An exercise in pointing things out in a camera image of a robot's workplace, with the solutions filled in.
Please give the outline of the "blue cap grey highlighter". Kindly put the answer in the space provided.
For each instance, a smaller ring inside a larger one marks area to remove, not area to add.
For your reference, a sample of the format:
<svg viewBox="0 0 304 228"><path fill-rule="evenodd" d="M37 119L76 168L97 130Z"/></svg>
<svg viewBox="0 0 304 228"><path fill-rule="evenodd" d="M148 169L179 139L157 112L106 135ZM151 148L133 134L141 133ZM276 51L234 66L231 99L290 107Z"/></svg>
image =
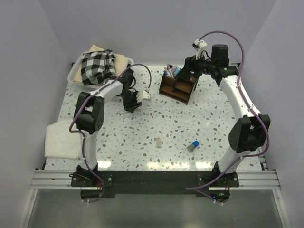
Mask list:
<svg viewBox="0 0 304 228"><path fill-rule="evenodd" d="M179 67L177 67L174 71L174 78L177 77L178 73L181 71L181 69Z"/></svg>

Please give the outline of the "pink purple highlighter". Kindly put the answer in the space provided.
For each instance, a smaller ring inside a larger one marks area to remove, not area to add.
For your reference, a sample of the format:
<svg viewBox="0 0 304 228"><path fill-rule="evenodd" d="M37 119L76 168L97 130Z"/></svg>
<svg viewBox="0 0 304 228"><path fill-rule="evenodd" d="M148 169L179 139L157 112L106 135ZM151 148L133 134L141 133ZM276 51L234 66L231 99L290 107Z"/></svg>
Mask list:
<svg viewBox="0 0 304 228"><path fill-rule="evenodd" d="M175 66L172 66L172 67L171 67L171 73L172 73L172 76L173 76L173 77L175 77L175 75L176 75L176 74L175 74L176 69L177 69L177 68L176 68Z"/></svg>

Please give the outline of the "blue grey glue stick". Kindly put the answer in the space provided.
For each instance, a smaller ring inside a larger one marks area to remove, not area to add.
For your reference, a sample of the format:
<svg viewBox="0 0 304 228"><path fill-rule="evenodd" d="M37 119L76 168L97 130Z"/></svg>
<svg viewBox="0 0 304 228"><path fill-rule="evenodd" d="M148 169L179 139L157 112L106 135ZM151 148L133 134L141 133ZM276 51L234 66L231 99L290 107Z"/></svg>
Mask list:
<svg viewBox="0 0 304 228"><path fill-rule="evenodd" d="M199 142L198 141L194 141L192 144L190 144L188 147L187 147L187 150L189 152L193 152L193 150L199 145Z"/></svg>

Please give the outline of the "orange tip white pen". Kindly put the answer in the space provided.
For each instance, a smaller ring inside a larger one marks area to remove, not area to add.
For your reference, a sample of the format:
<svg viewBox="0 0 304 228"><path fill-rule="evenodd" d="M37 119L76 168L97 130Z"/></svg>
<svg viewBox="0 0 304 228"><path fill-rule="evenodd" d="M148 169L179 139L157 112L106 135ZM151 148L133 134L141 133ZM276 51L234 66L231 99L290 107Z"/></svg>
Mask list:
<svg viewBox="0 0 304 228"><path fill-rule="evenodd" d="M168 76L170 76L171 78L173 78L173 74L171 72L171 68L169 65L167 65L167 72L168 72Z"/></svg>

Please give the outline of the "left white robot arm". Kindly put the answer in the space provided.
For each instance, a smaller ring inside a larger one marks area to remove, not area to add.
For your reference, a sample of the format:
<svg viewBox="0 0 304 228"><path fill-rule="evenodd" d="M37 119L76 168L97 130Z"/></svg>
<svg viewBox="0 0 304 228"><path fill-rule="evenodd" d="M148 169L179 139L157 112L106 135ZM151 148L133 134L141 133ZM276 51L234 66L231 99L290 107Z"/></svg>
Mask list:
<svg viewBox="0 0 304 228"><path fill-rule="evenodd" d="M135 77L132 70L127 70L121 77L111 78L101 88L90 93L81 92L78 96L74 119L76 131L80 133L82 161L77 171L82 174L82 182L94 186L98 182L98 167L96 157L96 140L99 130L104 123L105 103L118 96L123 101L124 110L133 113L142 105L137 99L138 91L134 89Z"/></svg>

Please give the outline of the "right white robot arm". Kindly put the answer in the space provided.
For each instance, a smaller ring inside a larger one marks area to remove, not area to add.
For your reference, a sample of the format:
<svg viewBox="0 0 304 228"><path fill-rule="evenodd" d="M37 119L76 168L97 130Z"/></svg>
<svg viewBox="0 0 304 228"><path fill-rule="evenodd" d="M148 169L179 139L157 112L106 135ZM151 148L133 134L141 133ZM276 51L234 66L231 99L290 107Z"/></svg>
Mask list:
<svg viewBox="0 0 304 228"><path fill-rule="evenodd" d="M177 76L190 80L191 75L195 78L202 74L211 75L226 95L236 118L228 134L229 148L216 162L211 178L214 185L221 187L228 182L228 173L235 172L245 157L264 145L270 117L262 115L251 102L238 78L239 70L229 65L227 45L213 45L211 56L204 54L207 46L204 41L195 40L192 45L197 53L185 59L184 67Z"/></svg>

